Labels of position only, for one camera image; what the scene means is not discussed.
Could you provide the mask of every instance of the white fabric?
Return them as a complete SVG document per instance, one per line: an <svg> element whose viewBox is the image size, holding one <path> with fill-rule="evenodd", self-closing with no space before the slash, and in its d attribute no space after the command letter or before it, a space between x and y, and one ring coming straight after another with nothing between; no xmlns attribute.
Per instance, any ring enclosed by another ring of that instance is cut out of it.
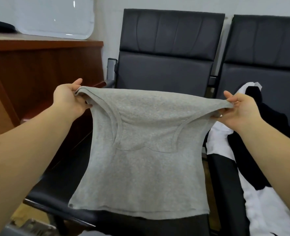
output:
<svg viewBox="0 0 290 236"><path fill-rule="evenodd" d="M249 86L258 86L259 83L246 83L238 92L245 93ZM235 160L227 136L233 130L220 122L216 122L211 128L207 138L207 155L219 154ZM251 236L290 236L290 211L275 190L265 187L263 190L255 188L242 176L238 170L247 217L250 221L249 231Z"/></svg>

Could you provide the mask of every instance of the gray tank top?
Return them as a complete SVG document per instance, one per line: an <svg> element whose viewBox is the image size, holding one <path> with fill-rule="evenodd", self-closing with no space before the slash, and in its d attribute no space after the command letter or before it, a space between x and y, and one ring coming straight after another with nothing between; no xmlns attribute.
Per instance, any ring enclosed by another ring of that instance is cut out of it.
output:
<svg viewBox="0 0 290 236"><path fill-rule="evenodd" d="M147 219L208 214L202 144L219 99L80 87L93 116L88 167L69 201L74 209Z"/></svg>

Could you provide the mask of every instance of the chair backrest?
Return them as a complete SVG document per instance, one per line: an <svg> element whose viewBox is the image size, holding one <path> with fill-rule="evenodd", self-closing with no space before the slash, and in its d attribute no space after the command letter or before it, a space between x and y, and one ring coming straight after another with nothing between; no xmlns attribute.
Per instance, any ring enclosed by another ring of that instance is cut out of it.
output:
<svg viewBox="0 0 290 236"><path fill-rule="evenodd" d="M235 15L223 59L217 98L259 82L263 102L290 124L290 17Z"/></svg>
<svg viewBox="0 0 290 236"><path fill-rule="evenodd" d="M225 15L125 9L117 88L204 96Z"/></svg>

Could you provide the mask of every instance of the black and white clothing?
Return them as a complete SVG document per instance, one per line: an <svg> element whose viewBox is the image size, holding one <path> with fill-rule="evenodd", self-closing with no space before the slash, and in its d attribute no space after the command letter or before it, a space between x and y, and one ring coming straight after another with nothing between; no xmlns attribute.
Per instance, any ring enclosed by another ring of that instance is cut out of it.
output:
<svg viewBox="0 0 290 236"><path fill-rule="evenodd" d="M286 115L262 103L261 86L248 83L239 92L252 96L261 117L290 138ZM222 123L215 123L206 143L207 154L219 154L236 161L243 189L250 235L290 236L290 211L259 169L241 137Z"/></svg>

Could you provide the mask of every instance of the chair seat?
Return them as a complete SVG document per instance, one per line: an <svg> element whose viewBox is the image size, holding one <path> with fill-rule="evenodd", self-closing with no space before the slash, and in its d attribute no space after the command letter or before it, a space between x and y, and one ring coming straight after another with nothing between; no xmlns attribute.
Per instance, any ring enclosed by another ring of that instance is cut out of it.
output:
<svg viewBox="0 0 290 236"><path fill-rule="evenodd" d="M92 134L81 141L53 169L45 172L25 203L49 214L73 220L111 235L209 235L208 215L182 219L147 220L108 211L74 210L68 202L89 162Z"/></svg>

